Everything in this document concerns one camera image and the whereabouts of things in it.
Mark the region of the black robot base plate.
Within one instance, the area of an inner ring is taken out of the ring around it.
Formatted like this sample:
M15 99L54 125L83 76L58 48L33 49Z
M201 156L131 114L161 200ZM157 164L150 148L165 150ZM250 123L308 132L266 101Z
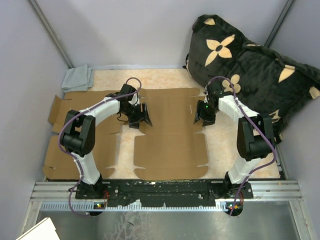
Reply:
M148 181L138 179L110 179L103 180L104 191L101 198L87 199L79 197L77 200L98 200L102 202L95 205L101 210L106 207L127 207L140 201L142 207L160 208L188 208L188 207L214 207L216 200L229 199L226 210L232 210L236 203L233 215L237 216L243 209L243 202L254 197L252 186L246 182L240 196L231 197L223 195L224 180L218 179L184 179Z

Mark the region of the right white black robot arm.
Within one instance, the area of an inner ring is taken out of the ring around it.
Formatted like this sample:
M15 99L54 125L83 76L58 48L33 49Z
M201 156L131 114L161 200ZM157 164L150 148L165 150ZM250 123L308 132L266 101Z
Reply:
M272 120L241 103L235 93L227 95L216 77L205 86L204 94L204 99L197 101L194 124L199 121L204 127L215 124L217 112L225 113L237 124L238 157L225 174L222 194L239 197L249 177L263 167L258 164L275 152Z

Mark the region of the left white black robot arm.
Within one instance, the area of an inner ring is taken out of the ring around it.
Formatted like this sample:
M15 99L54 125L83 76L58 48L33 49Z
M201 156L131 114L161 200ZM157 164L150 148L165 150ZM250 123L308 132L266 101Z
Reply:
M139 128L141 122L152 125L147 103L141 102L139 91L127 83L119 92L106 95L94 105L80 111L69 110L66 114L58 135L58 147L75 162L79 172L76 188L80 198L98 199L103 195L103 178L93 154L96 127L117 114L128 118L130 128Z

